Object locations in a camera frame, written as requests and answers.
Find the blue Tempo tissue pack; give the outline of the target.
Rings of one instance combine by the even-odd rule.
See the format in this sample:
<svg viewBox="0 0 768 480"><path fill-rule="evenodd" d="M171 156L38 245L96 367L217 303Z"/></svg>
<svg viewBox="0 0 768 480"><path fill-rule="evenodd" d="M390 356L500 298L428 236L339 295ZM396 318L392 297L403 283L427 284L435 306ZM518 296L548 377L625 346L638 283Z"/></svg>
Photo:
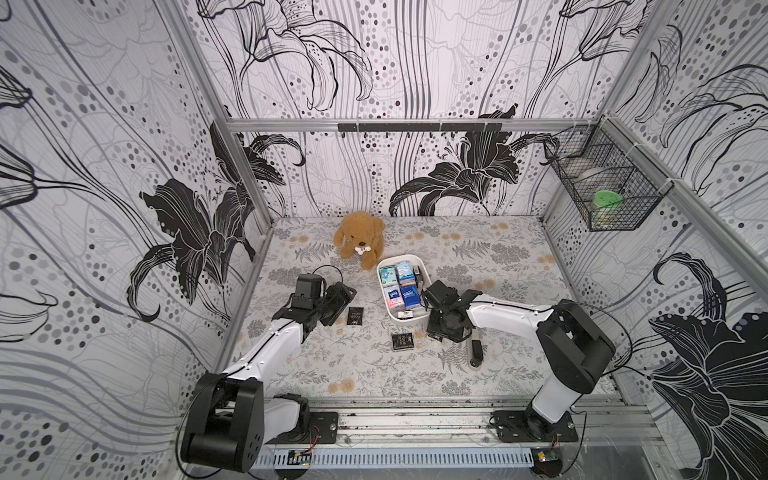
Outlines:
<svg viewBox="0 0 768 480"><path fill-rule="evenodd" d="M421 297L415 284L401 285L400 292L406 309L421 307Z"/></svg>

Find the grey black stapler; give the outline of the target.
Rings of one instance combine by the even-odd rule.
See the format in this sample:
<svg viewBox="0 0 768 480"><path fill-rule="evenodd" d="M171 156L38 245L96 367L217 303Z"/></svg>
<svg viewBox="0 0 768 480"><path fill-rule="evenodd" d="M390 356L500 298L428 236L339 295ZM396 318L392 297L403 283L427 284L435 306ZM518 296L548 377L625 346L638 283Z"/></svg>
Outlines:
<svg viewBox="0 0 768 480"><path fill-rule="evenodd" d="M479 369L484 361L482 341L472 339L469 343L469 365L473 369Z"/></svg>

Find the black square tissue pack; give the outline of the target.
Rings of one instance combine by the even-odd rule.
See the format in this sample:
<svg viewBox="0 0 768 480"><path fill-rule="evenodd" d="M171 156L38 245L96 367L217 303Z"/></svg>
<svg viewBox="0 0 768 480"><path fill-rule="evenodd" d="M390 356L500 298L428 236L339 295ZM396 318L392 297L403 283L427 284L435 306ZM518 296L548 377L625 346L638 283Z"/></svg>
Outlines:
<svg viewBox="0 0 768 480"><path fill-rule="evenodd" d="M415 348L415 342L413 334L408 333L396 333L391 335L392 349L394 351L412 350Z"/></svg>

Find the pink Tempo tissue pack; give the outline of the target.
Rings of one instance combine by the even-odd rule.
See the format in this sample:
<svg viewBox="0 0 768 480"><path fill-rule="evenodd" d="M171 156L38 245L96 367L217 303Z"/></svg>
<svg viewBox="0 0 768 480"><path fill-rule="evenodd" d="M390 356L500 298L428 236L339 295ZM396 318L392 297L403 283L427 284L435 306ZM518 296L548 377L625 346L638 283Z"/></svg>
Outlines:
<svg viewBox="0 0 768 480"><path fill-rule="evenodd" d="M400 288L398 286L390 286L384 288L384 298L387 305L387 308L390 311L400 311L403 310L404 303L401 296Z"/></svg>

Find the light blue tissue pack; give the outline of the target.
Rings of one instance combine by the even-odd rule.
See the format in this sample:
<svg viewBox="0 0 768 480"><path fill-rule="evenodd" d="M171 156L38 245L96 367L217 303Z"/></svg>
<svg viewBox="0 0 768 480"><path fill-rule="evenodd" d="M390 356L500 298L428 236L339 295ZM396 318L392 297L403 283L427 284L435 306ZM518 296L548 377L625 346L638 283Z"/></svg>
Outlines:
<svg viewBox="0 0 768 480"><path fill-rule="evenodd" d="M416 283L413 265L409 261L398 262L395 269L400 285L414 285Z"/></svg>

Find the teal cartoon tissue pack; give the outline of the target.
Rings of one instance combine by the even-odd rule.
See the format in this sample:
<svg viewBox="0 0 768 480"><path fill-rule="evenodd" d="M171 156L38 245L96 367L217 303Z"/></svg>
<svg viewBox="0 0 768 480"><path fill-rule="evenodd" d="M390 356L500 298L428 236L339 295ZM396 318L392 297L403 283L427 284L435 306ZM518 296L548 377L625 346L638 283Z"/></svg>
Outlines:
<svg viewBox="0 0 768 480"><path fill-rule="evenodd" d="M378 272L383 287L390 287L398 284L397 268L394 265L381 267Z"/></svg>

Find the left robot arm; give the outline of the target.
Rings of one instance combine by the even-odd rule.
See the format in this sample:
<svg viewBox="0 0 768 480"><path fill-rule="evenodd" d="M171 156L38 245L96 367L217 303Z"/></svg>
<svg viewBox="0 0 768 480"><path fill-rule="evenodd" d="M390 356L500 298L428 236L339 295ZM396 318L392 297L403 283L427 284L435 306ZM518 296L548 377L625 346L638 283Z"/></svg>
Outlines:
<svg viewBox="0 0 768 480"><path fill-rule="evenodd" d="M265 386L310 333L332 325L356 294L341 281L300 275L256 345L223 371L198 380L176 438L177 465L246 473L267 444L295 445L290 462L303 465L317 446L334 443L337 413L314 413L298 394L268 398Z"/></svg>

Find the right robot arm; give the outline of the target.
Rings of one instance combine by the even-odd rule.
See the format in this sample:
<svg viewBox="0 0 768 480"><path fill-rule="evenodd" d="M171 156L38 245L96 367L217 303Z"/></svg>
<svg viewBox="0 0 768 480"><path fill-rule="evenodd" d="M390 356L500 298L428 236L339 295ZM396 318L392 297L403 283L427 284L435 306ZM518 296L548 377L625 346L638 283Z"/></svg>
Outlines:
<svg viewBox="0 0 768 480"><path fill-rule="evenodd" d="M616 347L576 302L552 306L502 300L479 290L463 293L436 281L424 292L428 331L460 343L476 329L490 329L536 340L552 374L527 407L531 422L551 426L591 393L612 360Z"/></svg>

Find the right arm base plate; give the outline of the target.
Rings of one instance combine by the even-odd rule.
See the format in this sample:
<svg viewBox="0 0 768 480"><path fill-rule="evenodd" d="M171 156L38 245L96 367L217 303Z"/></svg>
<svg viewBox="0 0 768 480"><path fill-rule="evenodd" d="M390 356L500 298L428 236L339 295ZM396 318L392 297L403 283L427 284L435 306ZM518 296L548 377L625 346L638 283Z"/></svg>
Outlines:
<svg viewBox="0 0 768 480"><path fill-rule="evenodd" d="M532 409L497 410L491 413L489 427L502 443L542 442L573 443L579 440L569 412L555 423L549 423Z"/></svg>

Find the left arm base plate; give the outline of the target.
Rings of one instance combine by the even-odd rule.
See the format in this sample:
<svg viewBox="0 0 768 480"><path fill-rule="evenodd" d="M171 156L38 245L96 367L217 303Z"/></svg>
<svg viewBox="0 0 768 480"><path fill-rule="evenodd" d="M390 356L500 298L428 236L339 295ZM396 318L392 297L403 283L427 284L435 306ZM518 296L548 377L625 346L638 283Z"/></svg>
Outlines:
<svg viewBox="0 0 768 480"><path fill-rule="evenodd" d="M332 445L336 443L339 427L337 412L312 411L308 414L305 427L299 425L295 431L283 433L268 442L269 445Z"/></svg>

